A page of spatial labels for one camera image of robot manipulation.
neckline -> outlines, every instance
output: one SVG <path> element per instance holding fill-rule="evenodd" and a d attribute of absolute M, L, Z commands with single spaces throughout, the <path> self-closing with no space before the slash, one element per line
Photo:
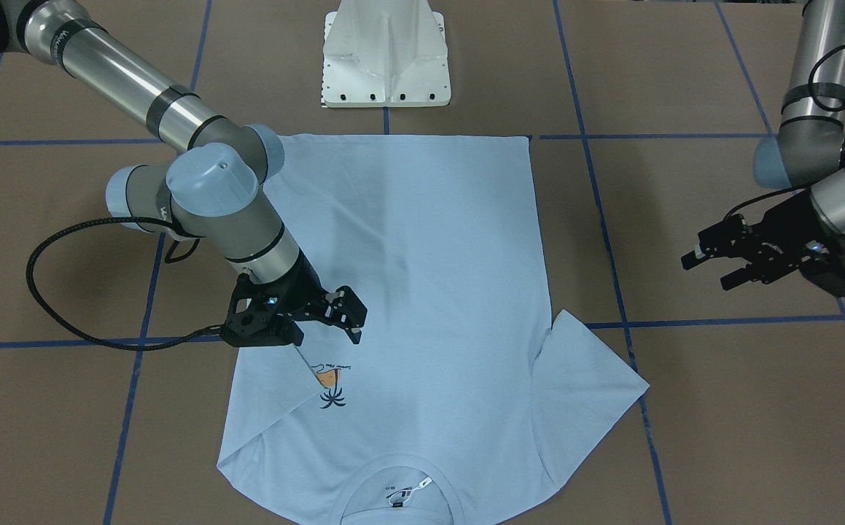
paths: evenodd
<path fill-rule="evenodd" d="M 350 499 L 354 496 L 354 493 L 358 491 L 358 488 L 362 485 L 362 483 L 370 476 L 390 467 L 409 467 L 425 472 L 426 475 L 432 478 L 432 482 L 438 486 L 439 490 L 442 491 L 442 495 L 445 496 L 445 501 L 448 502 L 448 509 L 451 511 L 450 518 L 452 519 L 453 525 L 466 524 L 462 501 L 458 498 L 458 494 L 456 494 L 454 486 L 451 485 L 451 482 L 448 481 L 448 478 L 442 473 L 442 470 L 435 466 L 435 463 L 411 454 L 388 454 L 380 456 L 379 458 L 373 459 L 371 462 L 366 463 L 365 466 L 359 468 L 358 471 L 356 471 L 355 474 L 352 475 L 345 484 L 343 484 L 341 491 L 338 492 L 338 498 L 335 499 L 335 504 L 332 506 L 332 510 L 329 514 L 327 521 L 328 524 L 340 525 L 342 519 L 345 518 L 344 515 L 345 510 L 348 507 L 348 502 L 350 502 Z"/>

white plastic base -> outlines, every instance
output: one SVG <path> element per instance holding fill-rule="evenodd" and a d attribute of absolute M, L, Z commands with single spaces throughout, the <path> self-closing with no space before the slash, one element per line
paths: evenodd
<path fill-rule="evenodd" d="M 427 107 L 451 100 L 445 18 L 427 0 L 342 0 L 325 17 L 322 106 Z"/>

brown floor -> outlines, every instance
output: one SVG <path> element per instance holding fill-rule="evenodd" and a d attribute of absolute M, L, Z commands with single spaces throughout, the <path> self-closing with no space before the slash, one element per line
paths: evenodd
<path fill-rule="evenodd" d="M 452 103 L 387 120 L 319 108 L 336 0 L 216 0 L 208 19 L 204 0 L 83 3 L 240 123 L 532 136 L 553 308 L 592 326 L 652 389 L 562 492 L 509 523 L 845 523 L 845 312 L 799 276 L 722 292 L 732 263 L 686 273 L 678 262 L 699 229 L 760 192 L 752 150 L 769 131 L 763 111 L 778 127 L 800 7 L 561 0 L 574 97 L 552 0 L 432 0 Z M 40 240 L 106 216 L 117 169 L 171 156 L 146 137 L 55 67 L 0 59 L 0 524 L 286 523 L 215 468 L 235 350 L 82 346 L 26 292 Z M 215 250 L 158 276 L 156 250 L 153 236 L 106 227 L 58 245 L 38 277 L 98 335 L 218 322 L 233 275 Z"/>

printed logo on shirt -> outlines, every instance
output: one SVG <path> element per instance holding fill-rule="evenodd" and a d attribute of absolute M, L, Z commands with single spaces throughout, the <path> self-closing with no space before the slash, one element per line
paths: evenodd
<path fill-rule="evenodd" d="M 325 406 L 320 406 L 320 408 L 325 409 L 332 405 L 348 405 L 345 402 L 345 396 L 343 396 L 341 386 L 338 383 L 341 380 L 341 373 L 345 370 L 350 370 L 350 365 L 331 365 L 331 363 L 325 363 L 325 365 L 314 365 L 312 368 L 315 370 L 315 376 L 319 379 L 319 383 L 325 386 L 325 392 L 322 392 L 322 395 L 320 395 L 322 401 L 325 401 Z"/>

robotic arm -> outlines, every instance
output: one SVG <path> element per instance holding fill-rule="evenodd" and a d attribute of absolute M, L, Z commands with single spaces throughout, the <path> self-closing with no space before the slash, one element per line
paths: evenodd
<path fill-rule="evenodd" d="M 682 257 L 682 266 L 741 258 L 746 265 L 721 278 L 723 289 L 748 281 L 768 284 L 798 270 L 844 297 L 844 120 L 845 0 L 808 0 L 779 135 L 763 140 L 753 159 L 756 182 L 781 189 L 768 196 L 796 193 L 757 224 L 731 210 L 698 234 L 699 244 Z"/>
<path fill-rule="evenodd" d="M 283 166 L 268 127 L 240 127 L 113 39 L 75 0 L 0 0 L 0 53 L 25 51 L 97 90 L 179 153 L 119 170 L 113 217 L 176 240 L 206 237 L 238 271 L 222 339 L 233 346 L 302 343 L 300 320 L 361 339 L 366 308 L 347 286 L 326 292 L 262 191 Z M 156 222 L 139 220 L 156 219 Z"/>

